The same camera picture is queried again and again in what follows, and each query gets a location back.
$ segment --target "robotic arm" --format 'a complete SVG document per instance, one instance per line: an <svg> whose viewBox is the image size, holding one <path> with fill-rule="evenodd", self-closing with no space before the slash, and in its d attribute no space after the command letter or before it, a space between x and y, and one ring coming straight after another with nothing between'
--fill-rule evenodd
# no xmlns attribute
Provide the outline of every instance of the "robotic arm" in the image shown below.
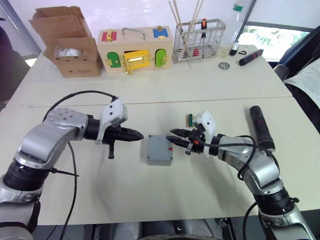
<svg viewBox="0 0 320 240"><path fill-rule="evenodd" d="M194 125L196 128L192 131L171 130L187 140L177 136L167 138L174 144L186 148L185 153L188 155L195 152L217 156L236 170L242 170L253 151L253 143L249 139L221 134L214 136L215 123L208 111L198 114ZM259 207L267 239L315 240L295 203L297 199L289 197L278 166L266 152L257 149L252 161L241 172L241 176Z"/></svg>
<svg viewBox="0 0 320 240"><path fill-rule="evenodd" d="M55 108L44 122L23 139L13 162L0 178L0 240L32 240L40 211L44 181L70 141L95 140L109 145L114 158L114 143L139 141L144 136L120 127L128 119L120 99L106 106L100 120L69 108Z"/></svg>

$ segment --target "green door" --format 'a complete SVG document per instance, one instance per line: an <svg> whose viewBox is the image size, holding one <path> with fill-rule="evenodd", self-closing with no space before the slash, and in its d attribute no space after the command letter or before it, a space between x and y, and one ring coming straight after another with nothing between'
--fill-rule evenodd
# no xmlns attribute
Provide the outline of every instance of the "green door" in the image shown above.
<svg viewBox="0 0 320 240"><path fill-rule="evenodd" d="M167 51L164 49L158 49L155 52L155 66L162 67L167 61Z"/></svg>
<svg viewBox="0 0 320 240"><path fill-rule="evenodd" d="M110 68L121 68L119 56L116 52L108 52L106 58L108 59L108 65L110 66Z"/></svg>

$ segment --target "wire rack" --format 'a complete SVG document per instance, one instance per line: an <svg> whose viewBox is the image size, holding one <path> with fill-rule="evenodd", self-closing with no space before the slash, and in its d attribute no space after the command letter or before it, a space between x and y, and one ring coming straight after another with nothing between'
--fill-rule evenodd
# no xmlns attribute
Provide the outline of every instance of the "wire rack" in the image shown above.
<svg viewBox="0 0 320 240"><path fill-rule="evenodd" d="M210 19L206 22L206 29L201 29L201 20L196 20L194 27L191 22L184 22L181 26L176 26L172 56L175 63L201 60L217 54L226 24L221 19Z"/></svg>

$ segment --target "white table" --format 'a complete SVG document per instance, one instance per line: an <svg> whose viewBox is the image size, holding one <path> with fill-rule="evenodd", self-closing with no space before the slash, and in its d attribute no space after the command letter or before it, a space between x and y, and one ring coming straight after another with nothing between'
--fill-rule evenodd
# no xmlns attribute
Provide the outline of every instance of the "white table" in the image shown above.
<svg viewBox="0 0 320 240"><path fill-rule="evenodd" d="M255 46L241 46L248 54ZM244 55L181 62L171 69L140 71L132 75L101 72L100 77L64 78L56 66L40 55L7 108L48 107L62 97L83 90L100 90L119 96L125 104L288 97L291 93L270 65L259 57L239 66ZM228 70L218 67L230 64ZM105 96L74 97L63 106L104 105Z"/></svg>
<svg viewBox="0 0 320 240"><path fill-rule="evenodd" d="M124 127L148 135L185 128L185 115L207 109L217 132L228 136L250 134L248 110L259 105L275 142L275 156L284 185L298 197L300 210L320 208L320 136L292 97L197 102L127 104ZM74 110L100 115L103 106L73 106ZM1 169L4 174L24 135L40 123L47 107L5 108L0 113ZM173 148L171 166L146 163L147 139L116 142L115 159L108 147L83 140L72 143L78 194L70 224L160 221L243 216L254 198L237 179L237 171L217 158L184 154ZM66 149L55 165L72 172ZM74 180L50 174L41 196L40 225L61 225L68 214Z"/></svg>

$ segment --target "metal handle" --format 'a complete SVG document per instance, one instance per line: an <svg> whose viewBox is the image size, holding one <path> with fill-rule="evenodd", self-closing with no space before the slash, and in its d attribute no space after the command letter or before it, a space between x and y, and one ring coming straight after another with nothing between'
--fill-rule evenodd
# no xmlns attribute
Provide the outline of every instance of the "metal handle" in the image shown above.
<svg viewBox="0 0 320 240"><path fill-rule="evenodd" d="M135 28L124 27L124 28L122 28L122 35L125 35L125 30L141 33L143 35L143 40L146 40L146 34L142 30L135 29Z"/></svg>

